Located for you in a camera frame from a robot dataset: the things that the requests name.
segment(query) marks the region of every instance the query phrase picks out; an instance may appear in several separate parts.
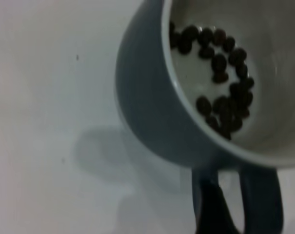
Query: blue mug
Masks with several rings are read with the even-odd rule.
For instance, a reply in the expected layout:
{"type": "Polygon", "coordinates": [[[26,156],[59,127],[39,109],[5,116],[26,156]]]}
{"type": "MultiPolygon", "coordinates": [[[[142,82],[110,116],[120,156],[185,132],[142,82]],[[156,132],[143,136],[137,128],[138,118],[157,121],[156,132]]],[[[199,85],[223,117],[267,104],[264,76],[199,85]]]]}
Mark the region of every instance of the blue mug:
{"type": "Polygon", "coordinates": [[[282,231],[276,169],[295,166],[295,30],[288,26],[295,23],[295,0],[277,1],[145,0],[122,40],[116,69],[119,110],[147,148],[192,169],[197,233],[238,233],[218,170],[239,173],[245,233],[282,231]],[[212,101],[226,95],[228,86],[212,84],[210,66],[194,58],[197,42],[187,58],[171,51],[171,20],[178,29],[190,24],[222,28],[248,53],[255,99],[250,118],[231,142],[195,108],[198,96],[212,101]]]}

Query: mug handle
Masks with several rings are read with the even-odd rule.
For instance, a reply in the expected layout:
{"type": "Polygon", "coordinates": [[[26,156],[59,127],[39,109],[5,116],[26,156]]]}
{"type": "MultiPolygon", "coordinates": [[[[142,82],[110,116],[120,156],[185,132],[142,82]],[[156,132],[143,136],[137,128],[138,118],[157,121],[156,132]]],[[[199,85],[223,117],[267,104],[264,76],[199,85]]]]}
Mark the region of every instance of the mug handle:
{"type": "MultiPolygon", "coordinates": [[[[245,212],[245,234],[280,234],[283,208],[277,172],[251,168],[239,173],[245,212]]],[[[196,234],[238,234],[218,185],[217,171],[192,171],[196,234]]]]}

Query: white table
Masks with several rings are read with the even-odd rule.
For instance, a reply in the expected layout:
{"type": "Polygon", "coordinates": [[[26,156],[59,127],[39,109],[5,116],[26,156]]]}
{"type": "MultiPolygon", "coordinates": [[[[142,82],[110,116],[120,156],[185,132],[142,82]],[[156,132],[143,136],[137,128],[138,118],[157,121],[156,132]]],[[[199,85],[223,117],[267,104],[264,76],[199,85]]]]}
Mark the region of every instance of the white table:
{"type": "MultiPolygon", "coordinates": [[[[0,234],[192,234],[190,172],[122,128],[116,54],[142,0],[0,0],[0,234]]],[[[280,172],[295,234],[295,170],[280,172]]],[[[238,178],[222,175],[243,227],[238,178]]]]}

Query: mug rim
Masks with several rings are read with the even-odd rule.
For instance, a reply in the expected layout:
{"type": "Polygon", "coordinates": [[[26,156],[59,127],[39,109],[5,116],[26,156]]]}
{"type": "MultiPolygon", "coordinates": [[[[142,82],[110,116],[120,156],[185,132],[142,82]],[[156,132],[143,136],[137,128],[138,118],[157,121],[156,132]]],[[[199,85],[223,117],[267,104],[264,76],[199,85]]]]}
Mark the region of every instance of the mug rim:
{"type": "Polygon", "coordinates": [[[212,140],[214,143],[219,145],[222,149],[227,152],[232,153],[236,157],[245,160],[247,162],[251,162],[254,164],[267,166],[267,167],[292,167],[295,166],[295,158],[286,158],[286,157],[272,157],[266,156],[264,154],[254,153],[252,151],[246,150],[238,145],[235,145],[219,134],[217,134],[214,130],[212,130],[206,122],[199,117],[195,108],[188,101],[182,87],[177,79],[177,74],[174,69],[172,57],[171,57],[171,49],[169,42],[169,22],[171,15],[173,0],[164,0],[162,16],[161,16],[161,40],[162,40],[162,49],[165,59],[165,64],[167,68],[167,72],[169,74],[171,83],[174,87],[174,90],[184,106],[188,115],[192,118],[198,128],[200,128],[204,134],[212,140]]]}

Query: coffee bean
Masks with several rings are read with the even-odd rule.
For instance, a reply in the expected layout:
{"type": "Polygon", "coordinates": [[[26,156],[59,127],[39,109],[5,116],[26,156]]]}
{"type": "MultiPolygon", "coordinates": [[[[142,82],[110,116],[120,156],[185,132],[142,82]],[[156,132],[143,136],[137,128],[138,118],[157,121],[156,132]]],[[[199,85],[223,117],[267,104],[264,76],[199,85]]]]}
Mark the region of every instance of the coffee bean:
{"type": "Polygon", "coordinates": [[[211,59],[215,55],[215,50],[212,47],[202,47],[199,51],[199,57],[202,59],[211,59]]]}
{"type": "Polygon", "coordinates": [[[230,93],[231,97],[237,101],[244,96],[246,90],[240,83],[232,83],[230,85],[230,93]]]}
{"type": "Polygon", "coordinates": [[[211,104],[205,96],[201,96],[197,99],[196,107],[198,112],[201,113],[203,116],[210,115],[212,111],[211,104]]]}
{"type": "Polygon", "coordinates": [[[230,53],[229,63],[232,66],[238,66],[242,64],[246,58],[247,58],[246,51],[241,48],[237,48],[230,53]]]}
{"type": "Polygon", "coordinates": [[[181,38],[178,42],[177,48],[182,55],[187,55],[192,50],[192,42],[181,38]]]}
{"type": "Polygon", "coordinates": [[[249,117],[250,112],[249,112],[249,110],[247,108],[245,108],[245,109],[237,110],[237,112],[235,113],[235,115],[237,117],[240,117],[240,118],[244,119],[244,118],[249,117]]]}
{"type": "Polygon", "coordinates": [[[238,100],[237,100],[237,106],[239,109],[247,108],[251,105],[253,101],[253,94],[251,92],[244,93],[238,100]]]}
{"type": "Polygon", "coordinates": [[[250,106],[251,105],[251,103],[253,102],[253,100],[254,100],[254,95],[251,93],[251,92],[248,92],[247,93],[247,97],[246,97],[246,104],[247,104],[247,106],[250,106]]]}
{"type": "Polygon", "coordinates": [[[223,106],[228,105],[228,99],[225,96],[218,97],[214,103],[213,103],[213,111],[216,114],[220,113],[220,109],[223,108],[223,106]]]}
{"type": "Polygon", "coordinates": [[[221,123],[228,123],[231,122],[233,118],[233,113],[231,112],[230,108],[224,108],[220,111],[220,122],[221,123]]]}
{"type": "Polygon", "coordinates": [[[214,37],[212,43],[215,46],[221,46],[226,40],[226,33],[222,29],[216,29],[214,33],[214,37]]]}
{"type": "Polygon", "coordinates": [[[170,34],[170,35],[173,34],[173,33],[175,32],[175,29],[176,29],[175,24],[174,24],[172,21],[170,21],[170,25],[169,25],[169,34],[170,34]]]}
{"type": "Polygon", "coordinates": [[[227,82],[229,79],[229,75],[226,72],[218,72],[213,76],[213,82],[216,84],[221,84],[227,82]]]}
{"type": "Polygon", "coordinates": [[[236,112],[237,111],[237,103],[236,103],[236,101],[235,101],[235,99],[233,99],[233,98],[229,98],[228,99],[228,103],[229,103],[229,108],[230,108],[230,110],[234,113],[234,112],[236,112]]]}
{"type": "Polygon", "coordinates": [[[245,89],[245,90],[249,90],[251,89],[254,84],[255,84],[255,81],[254,79],[252,78],[247,78],[247,79],[243,79],[240,84],[242,85],[242,87],[245,89]]]}
{"type": "Polygon", "coordinates": [[[236,67],[236,74],[241,79],[247,78],[247,75],[248,75],[248,68],[247,68],[247,66],[244,63],[241,64],[241,65],[238,65],[236,67]]]}
{"type": "Polygon", "coordinates": [[[212,58],[211,66],[214,72],[224,72],[226,69],[226,58],[222,54],[217,54],[212,58]]]}
{"type": "Polygon", "coordinates": [[[243,126],[243,121],[240,118],[235,118],[231,123],[231,133],[237,132],[243,126]]]}
{"type": "Polygon", "coordinates": [[[227,53],[231,52],[235,47],[235,39],[233,37],[227,37],[223,44],[223,50],[227,53]]]}
{"type": "Polygon", "coordinates": [[[181,34],[180,33],[172,33],[170,35],[170,48],[174,49],[177,47],[179,41],[181,39],[181,34]]]}
{"type": "Polygon", "coordinates": [[[219,129],[219,124],[217,122],[216,117],[214,116],[209,116],[206,118],[206,123],[214,130],[218,130],[219,129]]]}
{"type": "Polygon", "coordinates": [[[198,38],[199,31],[196,26],[191,25],[183,30],[181,36],[184,40],[194,41],[198,38]]]}
{"type": "Polygon", "coordinates": [[[212,41],[214,34],[210,28],[204,28],[197,38],[198,43],[203,46],[207,47],[209,43],[212,41]]]}
{"type": "Polygon", "coordinates": [[[230,128],[229,124],[222,124],[218,132],[224,138],[231,140],[230,130],[231,130],[231,128],[230,128]]]}

